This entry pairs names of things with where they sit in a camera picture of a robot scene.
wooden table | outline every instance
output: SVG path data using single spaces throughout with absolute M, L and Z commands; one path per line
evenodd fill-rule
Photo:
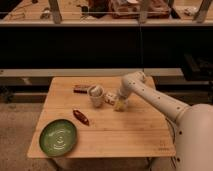
M 152 78 L 147 80 L 147 84 L 154 87 Z M 65 158 L 174 156 L 175 149 L 164 116 L 135 94 L 130 96 L 125 112 L 115 112 L 107 103 L 95 109 L 86 94 L 73 93 L 76 84 L 100 84 L 106 91 L 116 92 L 120 82 L 120 77 L 54 78 L 28 157 L 47 158 L 39 147 L 39 136 L 49 122 L 59 118 L 72 121 L 78 131 L 77 145 L 63 156 Z M 75 119 L 72 109 L 83 112 L 90 126 Z

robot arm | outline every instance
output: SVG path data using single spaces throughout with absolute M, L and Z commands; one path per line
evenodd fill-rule
M 133 92 L 142 97 L 178 126 L 176 136 L 177 171 L 213 170 L 213 107 L 189 106 L 144 84 L 143 72 L 122 77 L 118 97 Z
M 156 91 L 146 86 L 143 82 L 145 82 L 145 75 L 140 71 L 123 76 L 118 96 L 128 98 L 131 92 L 134 92 L 171 121 L 177 123 L 184 111 L 189 108 L 189 105 Z

red chili pepper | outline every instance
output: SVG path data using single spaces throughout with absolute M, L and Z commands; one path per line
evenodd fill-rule
M 87 117 L 81 113 L 79 110 L 73 110 L 73 115 L 78 119 L 81 123 L 89 126 L 89 120 Z

white cup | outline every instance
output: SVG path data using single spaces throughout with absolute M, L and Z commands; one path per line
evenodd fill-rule
M 100 85 L 91 86 L 87 94 L 93 104 L 94 107 L 101 107 L 104 101 L 104 89 Z

